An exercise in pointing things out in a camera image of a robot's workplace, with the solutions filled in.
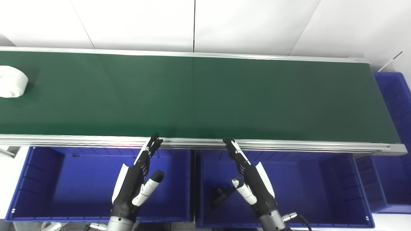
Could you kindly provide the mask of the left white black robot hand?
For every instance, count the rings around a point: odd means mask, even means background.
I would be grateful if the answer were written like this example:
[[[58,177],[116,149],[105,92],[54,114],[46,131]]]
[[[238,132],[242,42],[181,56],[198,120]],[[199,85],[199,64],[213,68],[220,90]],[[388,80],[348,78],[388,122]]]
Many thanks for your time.
[[[135,223],[141,206],[148,200],[165,177],[156,170],[148,177],[150,159],[160,148],[163,139],[159,133],[151,135],[140,149],[131,166],[123,164],[112,195],[111,220]]]

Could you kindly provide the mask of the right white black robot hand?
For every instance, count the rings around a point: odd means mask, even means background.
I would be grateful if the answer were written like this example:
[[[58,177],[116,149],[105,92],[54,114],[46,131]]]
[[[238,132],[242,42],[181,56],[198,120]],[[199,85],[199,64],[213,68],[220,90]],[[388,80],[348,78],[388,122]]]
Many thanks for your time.
[[[278,210],[278,205],[273,186],[262,163],[252,165],[235,140],[224,138],[223,142],[229,157],[235,161],[237,170],[241,175],[232,178],[231,182],[234,188],[251,205],[257,218],[272,215]]]

